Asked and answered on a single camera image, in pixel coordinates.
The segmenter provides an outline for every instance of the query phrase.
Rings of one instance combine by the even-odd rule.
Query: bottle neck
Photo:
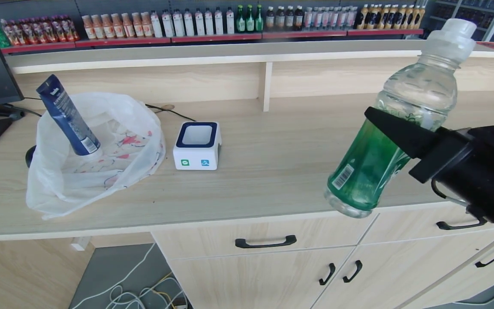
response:
[[[429,65],[431,67],[441,68],[447,71],[454,72],[459,68],[460,62],[443,58],[438,55],[420,55],[417,63]]]

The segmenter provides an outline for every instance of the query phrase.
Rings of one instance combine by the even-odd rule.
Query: wooden countertop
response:
[[[415,57],[423,45],[424,41],[420,39],[247,43],[90,49],[8,55],[5,58],[14,74],[26,74],[170,65]],[[470,57],[494,58],[494,49],[476,44]]]
[[[166,160],[153,175],[66,217],[43,221],[25,204],[26,150],[38,118],[28,115],[0,138],[0,240],[149,231],[161,224],[332,211],[325,181],[353,141],[375,94],[177,103],[198,121],[219,121],[218,170],[178,171],[172,146],[183,119],[157,114]],[[447,128],[494,125],[494,92],[461,92]],[[436,202],[430,185],[404,171],[387,186],[380,207]]]

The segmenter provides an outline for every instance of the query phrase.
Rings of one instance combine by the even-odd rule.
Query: drawer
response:
[[[461,229],[445,230],[438,227],[438,222]],[[494,229],[493,223],[469,227],[478,224],[478,220],[466,213],[464,207],[455,203],[437,203],[429,208],[402,211],[381,210],[375,223],[367,232],[362,244],[377,242],[409,240],[426,237],[448,236],[479,230]]]
[[[354,219],[338,212],[325,215],[295,220],[258,218],[257,223],[248,223],[249,219],[220,221],[190,228],[180,228],[179,224],[176,228],[157,230],[152,234],[168,260],[204,258],[355,245],[375,218],[370,215]]]

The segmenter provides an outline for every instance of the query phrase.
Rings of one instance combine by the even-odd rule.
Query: barcode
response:
[[[353,173],[353,167],[349,164],[347,164],[344,168],[343,171],[337,176],[335,180],[333,180],[333,185],[337,190],[340,190],[348,180],[348,178],[351,176]]]

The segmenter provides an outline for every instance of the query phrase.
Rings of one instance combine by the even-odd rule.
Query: white scanner box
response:
[[[216,170],[222,138],[216,122],[185,122],[173,148],[177,170]]]

